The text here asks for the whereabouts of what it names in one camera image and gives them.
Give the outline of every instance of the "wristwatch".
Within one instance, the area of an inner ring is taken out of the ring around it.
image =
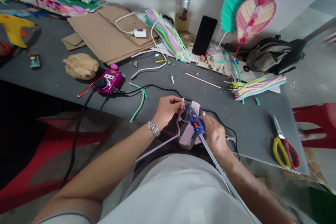
[[[148,121],[147,122],[147,126],[148,128],[153,132],[153,135],[155,137],[158,137],[160,135],[160,131],[159,129],[157,128],[157,126],[153,123],[152,120]]]

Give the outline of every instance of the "plug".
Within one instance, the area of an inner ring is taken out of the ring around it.
[[[144,29],[134,29],[133,34],[135,37],[147,37],[146,30]]]
[[[93,88],[94,91],[97,91],[99,88],[104,88],[107,86],[107,80],[104,78],[99,78],[94,82],[95,87]]]

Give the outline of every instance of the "hand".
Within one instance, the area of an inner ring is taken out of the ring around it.
[[[231,152],[231,150],[226,145],[224,127],[210,115],[203,115],[200,116],[200,118],[205,125],[205,140],[213,155],[216,158],[226,156],[226,154]]]
[[[175,113],[183,113],[185,106],[182,98],[176,96],[161,97],[152,121],[161,131],[168,125]]]

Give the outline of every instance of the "table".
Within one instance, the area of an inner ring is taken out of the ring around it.
[[[23,5],[18,3],[10,3],[6,8],[24,9]],[[30,69],[27,52],[24,51],[6,64],[0,65],[0,79],[70,102],[84,104],[88,93],[80,99],[77,98],[77,95],[88,84],[69,76],[62,60],[76,53],[86,53],[97,59],[95,55],[88,47],[74,51],[66,50],[61,38],[73,33],[72,27],[67,22],[46,17],[29,17],[27,19],[38,24],[42,30],[37,43],[30,49],[30,52],[36,52],[41,56],[42,68],[39,70]],[[0,41],[8,43],[4,28],[0,29],[2,29]],[[280,167],[273,157],[272,151],[273,139],[276,136],[272,118],[274,114],[283,134],[296,148],[301,159],[301,167],[297,172],[309,174],[293,112],[283,91],[281,94],[273,92],[259,94],[260,106],[257,106],[253,97],[245,99],[245,104],[242,104],[234,100],[229,91],[230,84],[223,82],[228,81],[226,77],[211,70],[197,67],[194,63],[186,64],[173,58],[168,58],[171,61],[170,65],[166,64],[156,71],[141,72],[134,80],[130,80],[130,77],[140,68],[155,67],[157,66],[155,60],[162,59],[160,56],[149,55],[150,53],[118,63],[119,71],[126,75],[126,81],[121,90],[125,92],[135,90],[128,84],[129,81],[138,86],[155,84],[166,89],[176,89],[183,97],[198,102],[203,109],[215,111],[225,125],[236,131],[240,155]],[[138,68],[133,65],[134,61],[138,62]],[[219,89],[194,79],[186,75],[185,72],[222,88]],[[175,84],[172,83],[171,76],[174,77]],[[149,99],[145,100],[135,119],[139,123],[145,123],[154,116],[160,97],[177,95],[175,92],[162,91],[155,87],[147,88],[146,92]],[[130,120],[139,107],[141,98],[142,95],[138,94],[132,97],[105,99],[99,94],[95,94],[88,107]],[[226,129],[226,133],[234,136],[233,132],[228,129]],[[235,147],[231,143],[229,145],[235,151]]]

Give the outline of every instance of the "green feather craft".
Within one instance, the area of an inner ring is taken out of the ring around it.
[[[224,0],[222,7],[221,26],[226,33],[235,32],[237,29],[236,15],[239,7],[245,0]]]

